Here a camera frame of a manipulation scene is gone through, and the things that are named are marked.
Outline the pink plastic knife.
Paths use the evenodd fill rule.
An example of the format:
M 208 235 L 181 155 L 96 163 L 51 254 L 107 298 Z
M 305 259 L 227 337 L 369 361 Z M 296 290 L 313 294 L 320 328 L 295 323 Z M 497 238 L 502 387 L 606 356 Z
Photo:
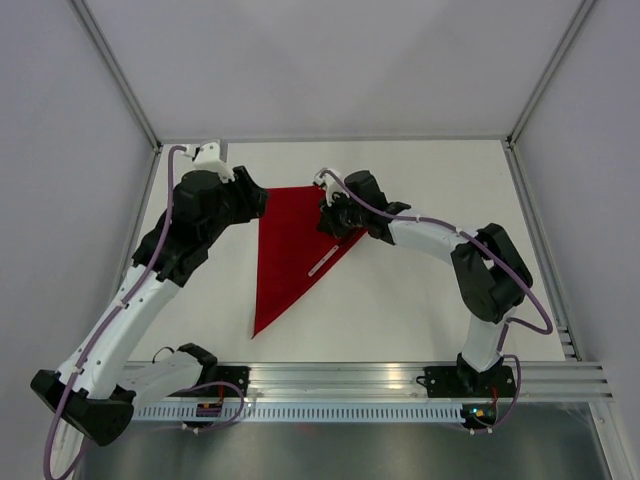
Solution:
M 333 246 L 330 250 L 328 250 L 307 272 L 307 276 L 309 278 L 323 275 L 324 271 L 327 269 L 327 264 L 332 260 L 335 254 L 340 250 L 339 245 Z

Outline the red cloth napkin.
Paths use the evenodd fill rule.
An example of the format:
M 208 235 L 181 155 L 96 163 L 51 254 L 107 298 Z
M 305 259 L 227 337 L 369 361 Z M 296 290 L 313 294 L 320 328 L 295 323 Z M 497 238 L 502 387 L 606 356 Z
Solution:
M 356 230 L 336 239 L 319 232 L 319 202 L 324 191 L 318 187 L 272 188 L 268 192 L 258 228 L 254 335 L 302 298 L 365 234 Z M 340 250 L 323 275 L 309 278 L 310 268 L 335 245 Z

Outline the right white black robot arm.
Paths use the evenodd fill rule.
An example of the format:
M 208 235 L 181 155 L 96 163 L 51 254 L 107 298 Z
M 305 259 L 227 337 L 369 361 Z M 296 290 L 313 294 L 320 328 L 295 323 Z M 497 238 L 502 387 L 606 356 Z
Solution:
M 341 179 L 323 169 L 314 184 L 324 191 L 318 230 L 335 238 L 362 229 L 377 240 L 428 254 L 451 265 L 471 314 L 467 338 L 456 359 L 459 388 L 478 395 L 497 375 L 507 315 L 533 285 L 532 276 L 509 235 L 498 224 L 470 233 L 437 219 L 427 220 L 403 202 L 390 202 L 376 178 L 361 170 Z

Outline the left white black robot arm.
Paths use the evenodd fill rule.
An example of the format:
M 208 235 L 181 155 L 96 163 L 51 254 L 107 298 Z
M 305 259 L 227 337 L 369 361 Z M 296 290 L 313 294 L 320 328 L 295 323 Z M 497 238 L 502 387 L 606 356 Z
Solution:
M 124 371 L 163 308 L 208 259 L 224 230 L 262 217 L 268 192 L 237 166 L 228 182 L 207 170 L 186 173 L 170 206 L 141 240 L 120 292 L 78 349 L 31 381 L 36 395 L 99 446 L 114 442 L 143 406 L 181 391 L 206 396 L 218 384 L 216 356 L 187 343 L 168 359 Z

